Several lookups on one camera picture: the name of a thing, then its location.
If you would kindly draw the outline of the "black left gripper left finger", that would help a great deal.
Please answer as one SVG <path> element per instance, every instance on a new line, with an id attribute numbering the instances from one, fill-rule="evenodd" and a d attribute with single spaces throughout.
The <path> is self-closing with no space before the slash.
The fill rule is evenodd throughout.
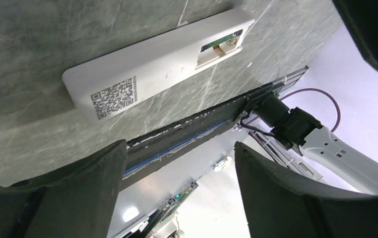
<path id="1" fill-rule="evenodd" d="M 125 140 L 0 186 L 0 238 L 105 238 L 127 162 Z"/>

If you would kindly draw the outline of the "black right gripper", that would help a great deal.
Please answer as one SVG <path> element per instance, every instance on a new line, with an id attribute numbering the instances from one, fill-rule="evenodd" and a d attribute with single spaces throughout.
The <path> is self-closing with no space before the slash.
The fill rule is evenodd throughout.
<path id="1" fill-rule="evenodd" d="M 332 2 L 361 56 L 378 71 L 378 0 Z"/>

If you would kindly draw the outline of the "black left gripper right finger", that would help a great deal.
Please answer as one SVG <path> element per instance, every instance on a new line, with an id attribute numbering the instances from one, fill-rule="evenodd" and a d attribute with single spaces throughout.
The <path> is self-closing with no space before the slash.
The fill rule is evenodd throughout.
<path id="1" fill-rule="evenodd" d="M 312 180 L 241 142 L 235 168 L 253 238 L 378 238 L 378 195 Z"/>

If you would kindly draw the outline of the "white remote control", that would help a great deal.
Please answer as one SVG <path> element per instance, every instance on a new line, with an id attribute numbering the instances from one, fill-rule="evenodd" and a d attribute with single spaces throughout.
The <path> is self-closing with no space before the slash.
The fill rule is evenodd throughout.
<path id="1" fill-rule="evenodd" d="M 234 8 L 67 69 L 62 80 L 79 112 L 104 121 L 236 55 L 254 22 Z M 235 44 L 200 52 L 242 29 Z"/>

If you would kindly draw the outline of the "green AAA battery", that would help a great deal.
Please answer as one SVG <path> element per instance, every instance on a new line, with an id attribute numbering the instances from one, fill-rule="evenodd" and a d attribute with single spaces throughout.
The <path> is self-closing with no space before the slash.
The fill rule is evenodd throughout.
<path id="1" fill-rule="evenodd" d="M 202 52 L 204 52 L 204 51 L 206 51 L 210 48 L 214 48 L 214 47 L 216 47 L 216 46 L 218 46 L 222 43 L 226 43 L 227 45 L 231 46 L 231 45 L 233 45 L 237 42 L 238 37 L 240 37 L 242 33 L 243 33 L 243 29 L 238 30 L 238 31 L 236 31 L 232 34 L 225 36 L 225 37 L 222 37 L 218 40 L 212 41 L 212 42 L 202 46 L 201 49 L 200 49 L 200 52 L 202 53 Z"/>

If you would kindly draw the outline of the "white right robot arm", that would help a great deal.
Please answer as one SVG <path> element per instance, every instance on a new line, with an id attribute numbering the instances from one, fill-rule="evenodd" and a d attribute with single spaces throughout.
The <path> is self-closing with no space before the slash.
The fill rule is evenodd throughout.
<path id="1" fill-rule="evenodd" d="M 285 150 L 294 150 L 327 168 L 358 191 L 378 195 L 378 162 L 356 150 L 335 135 L 341 122 L 341 109 L 327 92 L 304 88 L 289 93 L 319 92 L 335 106 L 337 120 L 333 129 L 296 107 L 290 109 L 275 93 L 269 92 L 253 101 L 253 107 L 240 119 L 240 126 L 274 138 Z"/>

